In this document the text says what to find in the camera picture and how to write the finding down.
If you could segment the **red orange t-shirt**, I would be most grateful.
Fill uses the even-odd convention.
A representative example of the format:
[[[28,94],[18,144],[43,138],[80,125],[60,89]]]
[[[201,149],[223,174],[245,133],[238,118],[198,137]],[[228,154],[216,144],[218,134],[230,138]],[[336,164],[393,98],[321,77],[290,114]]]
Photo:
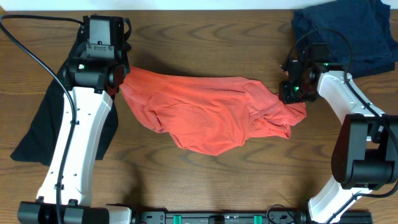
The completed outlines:
[[[120,88],[143,126],[211,156],[250,138],[288,139],[307,116],[304,103],[286,105],[262,82],[244,77],[183,77],[131,67]]]

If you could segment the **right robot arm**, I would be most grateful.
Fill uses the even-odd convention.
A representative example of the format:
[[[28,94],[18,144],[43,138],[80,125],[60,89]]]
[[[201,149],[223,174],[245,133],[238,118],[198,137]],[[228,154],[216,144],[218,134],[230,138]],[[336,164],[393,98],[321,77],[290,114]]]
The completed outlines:
[[[397,187],[377,194],[386,184],[397,185],[397,116],[379,109],[356,86],[348,67],[329,60],[327,44],[313,44],[303,60],[287,57],[282,64],[288,79],[280,83],[279,98],[285,104],[324,98],[341,129],[331,156],[332,177],[297,223],[372,223],[369,212],[350,207],[363,197],[386,198]]]

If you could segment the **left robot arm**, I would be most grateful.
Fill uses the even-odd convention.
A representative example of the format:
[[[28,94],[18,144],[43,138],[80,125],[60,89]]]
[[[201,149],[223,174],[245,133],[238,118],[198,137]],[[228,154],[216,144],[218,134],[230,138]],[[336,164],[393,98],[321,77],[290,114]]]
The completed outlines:
[[[62,124],[47,176],[34,202],[21,202],[20,223],[133,223],[121,204],[93,208],[95,158],[113,98],[130,72],[128,18],[85,17],[83,43],[59,81],[64,91]]]

